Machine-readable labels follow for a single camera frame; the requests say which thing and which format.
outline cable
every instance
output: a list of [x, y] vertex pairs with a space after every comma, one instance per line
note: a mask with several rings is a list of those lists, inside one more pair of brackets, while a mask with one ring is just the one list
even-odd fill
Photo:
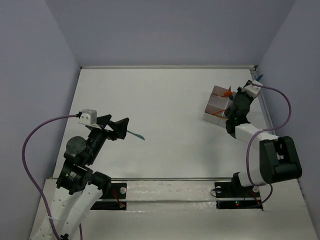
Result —
[[270, 186], [270, 193], [269, 193], [269, 195], [268, 195], [262, 202], [260, 202], [260, 203], [257, 204], [257, 205], [253, 205], [253, 206], [243, 206], [243, 207], [241, 207], [241, 209], [255, 209], [255, 208], [257, 208], [257, 207], [260, 207], [260, 206], [261, 206], [262, 204], [264, 204], [266, 201], [268, 201], [269, 198], [271, 197], [272, 193], [274, 192], [274, 187], [273, 187], [271, 184], [269, 184], [269, 186]]
[[27, 143], [28, 141], [30, 140], [31, 136], [41, 127], [43, 127], [44, 125], [48, 124], [48, 123], [51, 123], [51, 122], [54, 122], [56, 120], [60, 120], [60, 119], [67, 119], [67, 118], [75, 118], [77, 117], [77, 115], [68, 115], [68, 116], [59, 116], [59, 117], [56, 117], [56, 118], [52, 118], [48, 121], [45, 121], [43, 123], [41, 123], [39, 126], [37, 126], [35, 129], [32, 130], [32, 132], [29, 133], [29, 135], [26, 137], [24, 143], [23, 143], [23, 146], [22, 146], [22, 164], [23, 164], [23, 167], [25, 169], [25, 172], [26, 174], [28, 175], [28, 177], [30, 178], [31, 182], [34, 184], [34, 186], [36, 187], [36, 189], [38, 190], [38, 192], [40, 193], [42, 199], [43, 199], [43, 202], [44, 202], [44, 206], [45, 206], [45, 209], [46, 209], [46, 212], [49, 216], [49, 222], [50, 222], [50, 225], [52, 227], [52, 231], [53, 231], [53, 234], [54, 236], [56, 237], [57, 240], [61, 240], [57, 230], [56, 230], [56, 227], [55, 227], [55, 224], [54, 224], [54, 221], [52, 220], [52, 215], [51, 215], [51, 211], [50, 211], [50, 207], [49, 207], [49, 204], [48, 204], [48, 201], [47, 201], [47, 198], [44, 194], [44, 192], [42, 191], [41, 187], [38, 185], [38, 183], [36, 182], [36, 180], [34, 179], [34, 177], [32, 176], [30, 170], [28, 169], [28, 166], [27, 166], [27, 162], [26, 162], [26, 146], [27, 146]]
[[79, 225], [79, 232], [80, 232], [80, 240], [84, 240], [84, 235], [82, 233], [82, 225], [81, 225], [81, 223]]
[[[269, 89], [269, 90], [272, 90], [272, 91], [275, 91], [275, 92], [281, 94], [281, 95], [284, 97], [284, 99], [286, 100], [286, 102], [287, 102], [287, 104], [288, 104], [288, 108], [289, 108], [288, 117], [286, 118], [286, 120], [284, 121], [284, 123], [282, 123], [281, 125], [279, 125], [279, 126], [277, 126], [277, 127], [262, 129], [261, 131], [256, 132], [256, 133], [252, 136], [252, 138], [250, 139], [250, 141], [249, 141], [249, 143], [248, 143], [248, 147], [247, 147], [247, 149], [246, 149], [246, 156], [245, 156], [246, 172], [247, 172], [247, 174], [248, 174], [248, 179], [249, 179], [250, 183], [251, 183], [253, 186], [257, 186], [257, 185], [254, 184], [254, 182], [252, 181], [252, 178], [251, 178], [251, 175], [250, 175], [249, 154], [250, 154], [251, 145], [252, 145], [254, 139], [256, 138], [256, 136], [258, 136], [260, 133], [265, 132], [265, 131], [275, 131], [275, 130], [278, 130], [278, 129], [280, 129], [280, 128], [283, 128], [283, 127], [289, 122], [289, 120], [290, 120], [290, 118], [291, 118], [292, 108], [291, 108], [291, 103], [290, 103], [289, 98], [288, 98], [282, 91], [280, 91], [280, 90], [278, 90], [278, 89], [275, 89], [275, 88], [273, 88], [273, 87], [269, 87], [269, 86], [257, 85], [257, 84], [254, 84], [254, 83], [252, 83], [252, 82], [251, 82], [250, 84], [253, 85], [253, 86], [259, 87], [259, 88]], [[258, 204], [258, 205], [256, 205], [256, 206], [251, 206], [251, 208], [259, 207], [260, 205], [262, 205], [263, 203], [265, 203], [265, 202], [271, 197], [274, 188], [273, 188], [273, 186], [272, 186], [271, 184], [269, 184], [269, 185], [270, 185], [270, 193], [269, 193], [269, 195], [268, 195], [260, 204]]]
[[210, 195], [211, 195], [212, 197], [215, 197], [215, 198], [216, 198], [216, 196], [212, 194], [212, 191], [216, 191], [216, 189], [212, 189], [212, 190], [210, 191]]
[[254, 193], [252, 191], [249, 191], [249, 193], [253, 196], [254, 200], [260, 204], [259, 200], [256, 198], [256, 196], [254, 195]]
[[118, 202], [119, 207], [120, 207], [121, 209], [124, 208], [126, 205], [123, 204], [123, 203], [119, 200], [119, 197], [118, 197], [116, 191], [115, 191], [114, 189], [112, 189], [111, 193], [112, 193], [113, 197], [115, 198], [115, 200]]

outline orange object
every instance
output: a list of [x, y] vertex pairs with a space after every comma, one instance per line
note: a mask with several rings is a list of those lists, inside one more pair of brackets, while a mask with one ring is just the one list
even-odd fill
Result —
[[216, 115], [216, 114], [222, 113], [222, 112], [224, 112], [225, 110], [227, 110], [227, 109], [222, 109], [222, 110], [220, 110], [220, 111], [217, 111], [217, 112], [212, 113], [211, 115]]
[[225, 98], [228, 98], [228, 97], [230, 97], [230, 96], [232, 96], [232, 91], [226, 91], [226, 92], [223, 94], [223, 97], [225, 97]]

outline gray wall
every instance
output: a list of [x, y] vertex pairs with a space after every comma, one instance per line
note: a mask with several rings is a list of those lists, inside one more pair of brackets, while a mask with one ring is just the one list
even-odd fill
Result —
[[81, 66], [255, 65], [294, 0], [46, 0]]
[[[320, 1], [297, 0], [259, 65], [265, 85], [283, 90], [292, 104], [291, 121], [277, 131], [294, 138], [303, 168], [301, 185], [320, 236]], [[264, 91], [273, 124], [288, 107], [277, 93]]]
[[[39, 123], [69, 113], [80, 69], [44, 0], [1, 1], [0, 53], [0, 239], [27, 240], [40, 195], [22, 145]], [[48, 125], [27, 147], [40, 185], [53, 172], [65, 125]]]

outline small box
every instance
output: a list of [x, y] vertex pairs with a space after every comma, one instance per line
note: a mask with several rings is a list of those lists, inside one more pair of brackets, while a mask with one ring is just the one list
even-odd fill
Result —
[[220, 117], [226, 117], [224, 112], [217, 113], [217, 116], [212, 115], [213, 113], [219, 112], [221, 110], [227, 109], [232, 101], [229, 99], [229, 97], [221, 97], [224, 95], [225, 92], [227, 92], [228, 89], [220, 87], [220, 86], [214, 86], [212, 93], [209, 97], [208, 103], [205, 107], [204, 114], [203, 114], [203, 120], [218, 125], [222, 128], [226, 127], [226, 120]]

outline teal object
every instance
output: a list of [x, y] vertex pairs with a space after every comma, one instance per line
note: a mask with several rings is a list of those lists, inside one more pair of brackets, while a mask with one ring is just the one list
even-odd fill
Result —
[[257, 81], [257, 82], [260, 82], [260, 80], [261, 80], [261, 78], [262, 78], [263, 76], [264, 76], [263, 74], [261, 74], [260, 76], [258, 76], [258, 77], [256, 78], [256, 81]]
[[127, 130], [126, 131], [127, 133], [130, 133], [130, 134], [132, 134], [132, 135], [134, 135], [134, 136], [136, 136], [137, 138], [140, 138], [140, 139], [142, 139], [142, 140], [146, 140], [143, 136], [141, 136], [141, 135], [139, 135], [139, 134], [136, 134], [136, 133], [133, 133], [132, 131], [129, 131], [129, 130]]

